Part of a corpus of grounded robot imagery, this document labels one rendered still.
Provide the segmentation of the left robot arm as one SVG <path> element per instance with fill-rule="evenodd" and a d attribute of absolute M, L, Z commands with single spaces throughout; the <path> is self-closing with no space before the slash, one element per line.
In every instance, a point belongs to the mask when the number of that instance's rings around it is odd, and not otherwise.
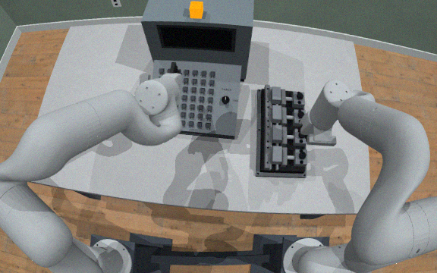
<path fill-rule="evenodd" d="M 123 244 L 104 239 L 90 247 L 77 240 L 27 182 L 57 174 L 71 158 L 120 132 L 143 146 L 176 137 L 182 130 L 179 86 L 150 76 L 140 75 L 134 96 L 118 89 L 38 117 L 0 163 L 0 228 L 37 265 L 52 273 L 130 273 Z"/>

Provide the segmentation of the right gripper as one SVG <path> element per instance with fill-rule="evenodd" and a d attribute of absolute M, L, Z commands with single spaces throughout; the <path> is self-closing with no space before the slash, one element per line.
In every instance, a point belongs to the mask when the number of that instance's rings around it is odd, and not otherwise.
<path fill-rule="evenodd" d="M 298 132 L 305 135 L 305 139 L 307 141 L 307 136 L 309 134 L 313 134 L 313 123 L 310 120 L 310 111 L 308 111 L 300 120 L 300 124 L 302 124 L 298 128 Z"/>

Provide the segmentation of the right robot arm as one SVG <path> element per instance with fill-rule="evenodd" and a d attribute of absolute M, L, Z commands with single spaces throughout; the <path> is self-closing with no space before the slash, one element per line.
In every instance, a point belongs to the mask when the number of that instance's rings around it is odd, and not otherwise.
<path fill-rule="evenodd" d="M 382 169 L 357 213 L 350 242 L 330 247 L 312 238 L 298 240 L 285 252 L 285 273 L 371 273 L 437 250 L 437 196 L 406 202 L 429 169 L 423 125 L 340 80 L 324 85 L 310 120 L 313 134 L 307 145 L 335 146 L 332 126 L 338 120 L 382 154 Z"/>

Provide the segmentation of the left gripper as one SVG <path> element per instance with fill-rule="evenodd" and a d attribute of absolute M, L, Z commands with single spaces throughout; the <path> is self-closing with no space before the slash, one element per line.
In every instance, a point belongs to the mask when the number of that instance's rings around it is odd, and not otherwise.
<path fill-rule="evenodd" d="M 161 77 L 169 77 L 177 82 L 180 90 L 178 100 L 176 101 L 177 106 L 180 104 L 180 100 L 181 100 L 181 84 L 182 84 L 182 73 L 179 72 L 180 71 L 178 71 L 178 66 L 176 66 L 176 62 L 172 62 L 170 72 L 161 76 Z"/>

